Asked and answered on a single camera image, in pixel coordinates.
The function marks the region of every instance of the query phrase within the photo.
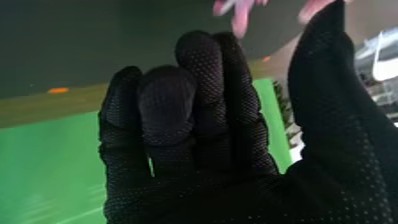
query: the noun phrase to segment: green wall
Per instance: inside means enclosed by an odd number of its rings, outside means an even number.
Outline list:
[[[281,170],[292,163],[276,94],[256,81]],[[0,130],[0,223],[105,223],[96,112]]]

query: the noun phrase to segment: perforated glove material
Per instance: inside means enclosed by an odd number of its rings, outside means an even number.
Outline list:
[[[398,223],[398,134],[354,72],[343,9],[338,0],[317,14],[292,59],[306,148],[285,175],[233,35],[190,32],[178,67],[116,74],[100,112],[109,224]]]

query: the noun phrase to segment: gloved hand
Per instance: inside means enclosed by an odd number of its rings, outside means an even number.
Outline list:
[[[292,61],[306,148],[285,175],[233,35],[189,33],[180,67],[116,74],[100,112],[110,224],[398,222],[398,135],[354,72],[343,5],[317,15]]]

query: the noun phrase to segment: orange light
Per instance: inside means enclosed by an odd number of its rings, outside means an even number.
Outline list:
[[[270,61],[270,56],[263,58],[263,62]]]
[[[70,88],[52,88],[47,93],[48,94],[63,94],[63,93],[68,93],[70,92]]]

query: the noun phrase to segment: dark background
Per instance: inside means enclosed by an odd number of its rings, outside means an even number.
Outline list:
[[[304,0],[274,0],[251,15],[244,47],[269,56],[301,32]],[[231,30],[214,0],[0,0],[0,98],[109,82],[126,65],[174,63],[178,37]]]

